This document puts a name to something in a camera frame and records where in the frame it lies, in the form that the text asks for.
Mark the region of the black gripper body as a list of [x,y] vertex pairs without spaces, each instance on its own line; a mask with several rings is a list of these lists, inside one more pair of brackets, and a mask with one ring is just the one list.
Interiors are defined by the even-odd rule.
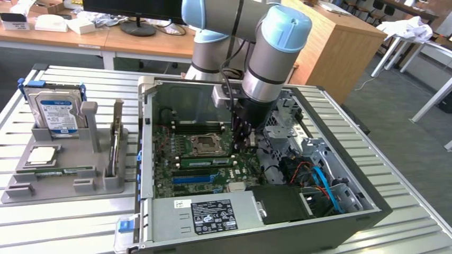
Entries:
[[235,105],[235,114],[242,123],[250,126],[260,126],[268,117],[275,102],[259,102],[251,98],[240,98]]

